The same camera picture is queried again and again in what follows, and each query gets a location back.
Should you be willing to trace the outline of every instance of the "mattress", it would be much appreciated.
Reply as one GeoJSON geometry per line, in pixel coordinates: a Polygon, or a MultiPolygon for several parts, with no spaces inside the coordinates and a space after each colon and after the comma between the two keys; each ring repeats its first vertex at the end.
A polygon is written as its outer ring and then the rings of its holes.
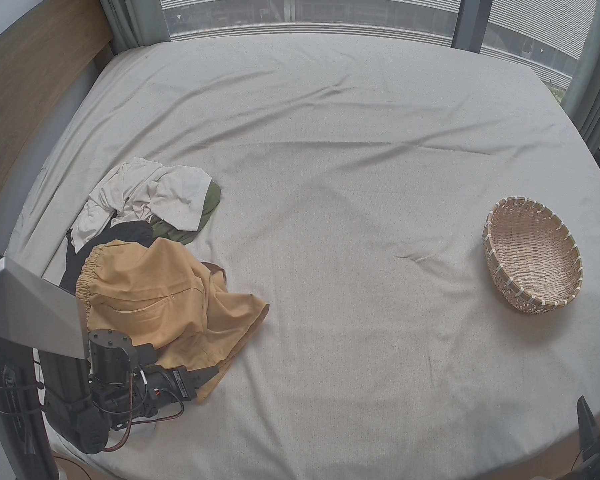
{"type": "Polygon", "coordinates": [[[125,52],[7,254],[57,283],[87,194],[133,156],[213,177],[222,201],[188,247],[271,310],[204,404],[90,463],[136,480],[462,479],[574,431],[579,396],[600,410],[600,172],[530,69],[347,35],[125,52]],[[513,195],[576,237],[585,279],[565,309],[521,314],[490,279],[482,227],[513,195]]]}

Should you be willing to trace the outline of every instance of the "black garment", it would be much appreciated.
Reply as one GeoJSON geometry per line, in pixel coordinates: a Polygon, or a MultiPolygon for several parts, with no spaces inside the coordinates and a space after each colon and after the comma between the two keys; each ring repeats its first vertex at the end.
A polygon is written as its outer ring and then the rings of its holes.
{"type": "Polygon", "coordinates": [[[69,229],[66,232],[66,239],[69,244],[66,246],[65,271],[60,281],[60,288],[64,288],[67,292],[75,295],[75,284],[78,283],[78,277],[80,277],[84,262],[87,261],[89,254],[91,254],[91,251],[97,245],[108,244],[113,240],[138,242],[138,244],[145,247],[150,247],[153,243],[153,229],[149,222],[134,220],[131,222],[120,222],[120,224],[116,224],[113,227],[109,227],[110,225],[111,221],[109,221],[107,227],[99,235],[89,240],[77,253],[71,243],[72,230],[69,229]]]}

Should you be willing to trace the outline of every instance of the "clothes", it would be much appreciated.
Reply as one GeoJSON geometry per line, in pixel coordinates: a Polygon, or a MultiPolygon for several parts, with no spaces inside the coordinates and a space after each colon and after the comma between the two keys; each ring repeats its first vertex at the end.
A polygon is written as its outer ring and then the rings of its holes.
{"type": "Polygon", "coordinates": [[[66,232],[68,244],[66,246],[65,270],[60,281],[60,288],[75,294],[75,284],[82,272],[82,266],[97,245],[107,244],[113,240],[122,240],[123,242],[137,242],[149,247],[154,240],[151,226],[144,220],[120,222],[113,227],[110,227],[110,220],[106,226],[102,233],[89,240],[78,252],[75,251],[71,243],[72,230],[69,229],[66,232]]]}
{"type": "Polygon", "coordinates": [[[87,328],[115,329],[134,345],[152,343],[158,364],[188,370],[218,365],[198,391],[202,402],[258,329],[269,304],[226,292],[222,268],[200,263],[182,244],[158,238],[149,248],[113,241],[87,258],[75,296],[87,328]]]}
{"type": "Polygon", "coordinates": [[[153,215],[181,231],[197,231],[211,177],[202,169],[165,167],[133,158],[111,169],[91,191],[71,238],[76,252],[112,224],[149,221],[153,215]]]}
{"type": "Polygon", "coordinates": [[[180,231],[159,217],[154,216],[149,221],[153,229],[153,238],[168,238],[174,242],[180,242],[182,245],[193,242],[193,239],[207,224],[211,213],[216,209],[218,203],[220,203],[220,187],[211,181],[207,190],[207,196],[205,197],[205,203],[202,206],[202,216],[200,217],[198,231],[180,231]]]}

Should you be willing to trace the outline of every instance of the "olive green cloth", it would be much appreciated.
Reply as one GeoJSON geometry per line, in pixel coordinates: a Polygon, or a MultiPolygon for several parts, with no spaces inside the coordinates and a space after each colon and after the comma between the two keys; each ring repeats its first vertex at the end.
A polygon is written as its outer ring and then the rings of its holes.
{"type": "Polygon", "coordinates": [[[202,215],[200,216],[198,231],[180,231],[154,215],[149,222],[149,225],[153,230],[153,238],[167,238],[174,242],[180,242],[182,245],[193,242],[193,239],[208,222],[211,213],[216,209],[218,203],[220,203],[220,187],[211,181],[211,183],[209,183],[207,195],[205,196],[205,203],[202,206],[202,215]]]}

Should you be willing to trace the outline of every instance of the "wicker basket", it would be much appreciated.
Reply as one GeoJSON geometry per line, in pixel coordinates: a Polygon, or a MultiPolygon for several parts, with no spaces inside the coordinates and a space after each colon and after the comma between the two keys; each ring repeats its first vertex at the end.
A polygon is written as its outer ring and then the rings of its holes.
{"type": "Polygon", "coordinates": [[[566,306],[582,286],[582,258],[573,236],[549,208],[526,197],[498,201],[482,232],[493,282],[525,313],[566,306]]]}

